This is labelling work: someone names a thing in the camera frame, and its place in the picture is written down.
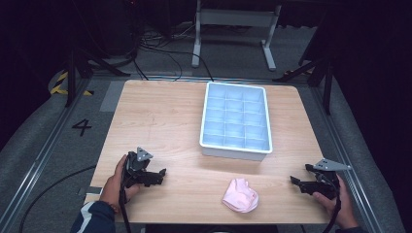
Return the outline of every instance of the white plastic tray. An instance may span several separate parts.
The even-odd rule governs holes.
[[[207,83],[200,145],[205,155],[250,160],[272,152],[265,89]]]

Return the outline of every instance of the hand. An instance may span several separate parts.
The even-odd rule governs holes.
[[[120,210],[119,196],[120,196],[120,183],[121,174],[123,171],[123,165],[126,160],[126,155],[124,155],[116,166],[115,174],[110,177],[103,187],[103,192],[100,195],[100,201],[104,201],[109,205],[114,205],[118,210]],[[139,191],[140,186],[135,184],[130,188],[126,188],[126,198],[130,200]]]
[[[346,188],[345,182],[339,176],[337,176],[337,178],[340,185],[340,200],[342,202],[342,205],[339,214],[337,215],[336,223],[341,229],[357,227],[359,225],[355,220],[348,189]],[[336,198],[329,200],[319,192],[314,192],[313,196],[322,206],[326,208],[329,216],[332,216],[336,204]]]

